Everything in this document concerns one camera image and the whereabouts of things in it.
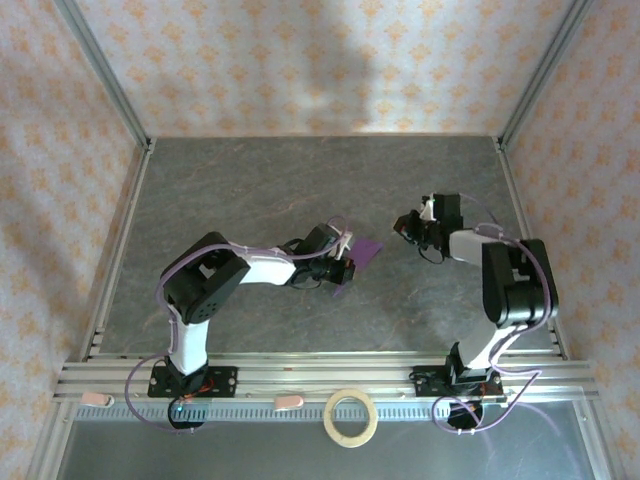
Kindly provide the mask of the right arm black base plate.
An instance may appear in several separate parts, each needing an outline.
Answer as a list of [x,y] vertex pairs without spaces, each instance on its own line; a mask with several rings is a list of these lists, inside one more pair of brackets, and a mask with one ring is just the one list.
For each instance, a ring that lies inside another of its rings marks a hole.
[[503,387],[496,378],[497,375],[491,373],[489,377],[458,379],[454,370],[446,365],[414,366],[409,374],[417,397],[503,396]]

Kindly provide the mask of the aluminium table side rail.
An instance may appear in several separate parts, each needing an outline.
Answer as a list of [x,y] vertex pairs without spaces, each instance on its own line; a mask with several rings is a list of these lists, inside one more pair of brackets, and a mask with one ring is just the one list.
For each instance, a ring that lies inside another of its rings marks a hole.
[[[506,152],[506,148],[502,145],[501,139],[497,136],[492,138],[496,153],[499,157],[499,161],[505,176],[505,180],[509,189],[511,201],[514,207],[514,211],[517,217],[520,236],[522,238],[530,238],[532,237],[532,230],[530,227],[530,222],[527,218],[527,214],[523,207],[523,203],[521,201],[518,187],[516,184],[516,179],[511,168],[509,158]],[[558,318],[550,318],[547,323],[546,330],[549,334],[549,338],[553,345],[553,351],[555,354],[559,355],[563,360],[568,360],[569,356],[566,352],[566,348],[564,345],[564,341],[562,338],[562,325],[558,324]]]
[[154,153],[157,138],[150,138],[144,147],[134,150],[135,156],[125,178],[122,195],[117,202],[103,256],[98,264],[97,276],[90,297],[90,310],[84,337],[77,355],[87,362],[100,350],[106,324],[127,249],[135,210],[142,191],[149,160]]

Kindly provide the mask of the aluminium lower frame bar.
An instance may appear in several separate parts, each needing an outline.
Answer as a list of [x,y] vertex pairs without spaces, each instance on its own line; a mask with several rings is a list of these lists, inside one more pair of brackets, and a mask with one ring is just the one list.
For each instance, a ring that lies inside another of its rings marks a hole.
[[78,405],[75,402],[53,402],[36,444],[27,480],[56,480],[73,426]]
[[625,472],[600,400],[573,402],[582,440],[596,480],[624,480]]

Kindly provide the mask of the grey metal sheet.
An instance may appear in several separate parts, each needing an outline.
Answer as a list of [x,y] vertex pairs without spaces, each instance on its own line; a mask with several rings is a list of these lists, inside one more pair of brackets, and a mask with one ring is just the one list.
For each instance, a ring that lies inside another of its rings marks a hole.
[[383,422],[346,449],[318,423],[223,423],[171,435],[134,422],[79,422],[56,480],[601,480],[572,418],[529,411],[474,437]]

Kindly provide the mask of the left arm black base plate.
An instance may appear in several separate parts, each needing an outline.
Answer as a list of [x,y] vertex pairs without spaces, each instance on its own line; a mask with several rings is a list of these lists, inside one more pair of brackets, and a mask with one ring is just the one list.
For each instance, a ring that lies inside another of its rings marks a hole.
[[150,398],[233,398],[237,387],[236,367],[205,366],[185,376],[167,366],[154,366],[148,385]]

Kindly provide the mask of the aluminium mounting rail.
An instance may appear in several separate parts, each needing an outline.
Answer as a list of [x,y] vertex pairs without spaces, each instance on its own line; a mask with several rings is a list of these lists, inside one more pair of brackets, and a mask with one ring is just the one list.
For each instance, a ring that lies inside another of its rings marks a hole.
[[[334,353],[236,353],[212,355],[214,366],[238,369],[240,399],[270,399],[280,394],[301,394],[309,400],[324,400],[343,388],[356,388],[376,400],[410,398],[414,387],[409,374],[414,366],[445,363],[442,356],[419,352],[334,352]],[[131,377],[130,395],[134,400],[146,397],[151,376],[151,361],[135,370],[135,357],[118,358],[100,354],[86,362],[66,363],[54,389],[54,398],[78,400],[85,392],[124,396],[125,382]],[[501,357],[503,369],[527,372],[504,377],[505,394],[522,391],[528,402],[597,399],[594,372],[586,361],[565,360],[546,351],[516,350]],[[541,375],[528,388],[532,369]]]

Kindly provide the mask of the purple square paper sheet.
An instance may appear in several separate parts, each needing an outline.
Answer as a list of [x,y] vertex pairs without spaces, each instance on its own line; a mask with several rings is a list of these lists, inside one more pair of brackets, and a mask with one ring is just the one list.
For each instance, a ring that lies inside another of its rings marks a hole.
[[351,249],[345,253],[342,259],[336,260],[329,256],[333,261],[333,270],[330,275],[330,280],[337,285],[337,288],[334,290],[333,297],[337,297],[345,289],[347,284],[341,283],[344,260],[346,258],[353,260],[356,265],[356,273],[359,270],[365,269],[373,260],[373,258],[382,250],[382,248],[383,244],[380,242],[375,242],[366,238],[355,237],[353,235]]

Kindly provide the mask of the aluminium corner post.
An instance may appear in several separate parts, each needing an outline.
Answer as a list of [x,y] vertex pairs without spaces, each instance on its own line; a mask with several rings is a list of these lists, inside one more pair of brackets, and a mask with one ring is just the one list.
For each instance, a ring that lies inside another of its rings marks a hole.
[[53,0],[78,41],[85,58],[102,83],[106,93],[136,143],[149,150],[153,139],[146,133],[132,104],[112,69],[103,49],[76,0]]
[[500,152],[506,152],[514,143],[593,3],[594,0],[571,0],[566,14],[534,69],[502,133],[496,137],[496,145]]

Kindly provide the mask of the beige tape roll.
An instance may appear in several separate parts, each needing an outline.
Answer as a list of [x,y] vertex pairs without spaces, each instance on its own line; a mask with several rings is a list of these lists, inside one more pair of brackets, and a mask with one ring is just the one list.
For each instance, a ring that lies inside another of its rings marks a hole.
[[[366,409],[367,424],[361,433],[355,436],[347,436],[341,433],[334,425],[334,411],[339,403],[345,399],[355,399],[360,402]],[[365,392],[348,388],[341,389],[333,393],[325,404],[323,411],[323,426],[329,438],[339,445],[347,449],[359,448],[368,443],[375,435],[379,423],[379,416],[373,400]]]

